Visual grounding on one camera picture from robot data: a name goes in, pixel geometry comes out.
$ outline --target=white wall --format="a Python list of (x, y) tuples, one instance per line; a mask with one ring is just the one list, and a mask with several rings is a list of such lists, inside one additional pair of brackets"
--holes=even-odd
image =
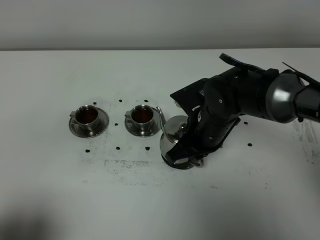
[(320, 43), (316, 0), (1, 0), (0, 49)]

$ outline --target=robotic arm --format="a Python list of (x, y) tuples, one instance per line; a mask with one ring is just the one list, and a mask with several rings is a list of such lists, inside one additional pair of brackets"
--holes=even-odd
[(189, 157), (201, 159), (215, 152), (241, 115), (279, 123), (296, 118), (300, 122), (304, 118), (320, 122), (320, 83), (316, 80), (293, 68), (279, 73), (224, 53), (220, 59), (234, 67), (170, 95), (187, 113), (188, 124), (182, 138), (166, 153), (168, 164)]

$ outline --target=metal teapot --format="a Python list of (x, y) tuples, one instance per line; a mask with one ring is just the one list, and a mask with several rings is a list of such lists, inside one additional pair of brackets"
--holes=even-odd
[(178, 115), (166, 121), (161, 108), (157, 106), (156, 109), (160, 116), (160, 126), (163, 132), (160, 138), (160, 151), (164, 162), (176, 169), (189, 169), (193, 166), (200, 167), (202, 160), (194, 159), (193, 157), (179, 159), (174, 164), (166, 160), (165, 156), (167, 152), (170, 151), (185, 134), (188, 117)]

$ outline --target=white table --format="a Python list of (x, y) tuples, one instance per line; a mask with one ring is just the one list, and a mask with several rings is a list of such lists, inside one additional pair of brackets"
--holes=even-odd
[[(184, 114), (170, 94), (229, 69), (222, 52), (319, 79), (320, 48), (0, 52), (0, 224), (31, 231), (40, 219), (41, 240), (318, 240), (320, 124), (242, 116), (190, 170), (163, 162), (161, 132), (126, 131), (125, 112), (144, 100)], [(93, 102), (108, 129), (77, 138), (69, 114)]]

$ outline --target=teapot spout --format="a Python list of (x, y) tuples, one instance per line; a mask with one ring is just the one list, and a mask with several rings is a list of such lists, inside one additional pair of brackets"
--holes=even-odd
[(165, 134), (165, 124), (167, 121), (165, 119), (164, 113), (162, 112), (161, 108), (159, 106), (157, 106), (156, 109), (157, 109), (159, 116), (160, 116), (161, 130)]

